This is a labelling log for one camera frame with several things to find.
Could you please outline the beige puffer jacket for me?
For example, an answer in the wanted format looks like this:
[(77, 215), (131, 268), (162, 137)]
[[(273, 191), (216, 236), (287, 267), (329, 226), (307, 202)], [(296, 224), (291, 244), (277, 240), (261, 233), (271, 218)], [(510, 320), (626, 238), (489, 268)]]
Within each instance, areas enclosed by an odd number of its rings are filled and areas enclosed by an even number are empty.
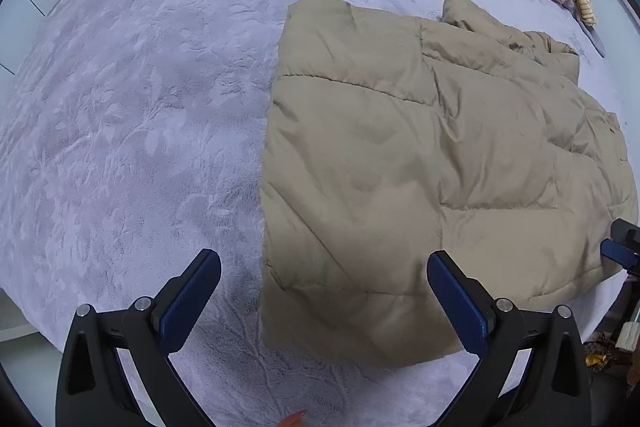
[(265, 345), (379, 366), (456, 352), (434, 251), (529, 310), (610, 277), (600, 243), (638, 195), (578, 75), (570, 46), (471, 0), (439, 20), (292, 4), (262, 153)]

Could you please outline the purple bed blanket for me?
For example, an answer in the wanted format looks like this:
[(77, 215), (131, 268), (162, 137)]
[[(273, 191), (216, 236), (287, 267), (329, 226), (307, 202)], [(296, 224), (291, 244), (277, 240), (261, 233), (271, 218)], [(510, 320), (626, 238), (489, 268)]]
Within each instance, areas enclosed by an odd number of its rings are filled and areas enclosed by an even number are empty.
[[(313, 426), (423, 426), (473, 367), (461, 345), (379, 366), (262, 341), (262, 153), (297, 1), (63, 0), (1, 106), (1, 285), (62, 347), (81, 303), (126, 307), (213, 249), (220, 286), (174, 362), (216, 424), (270, 426), (303, 410)], [(343, 1), (439, 20), (445, 0)], [(570, 46), (580, 89), (616, 116), (608, 72), (570, 12), (471, 1)]]

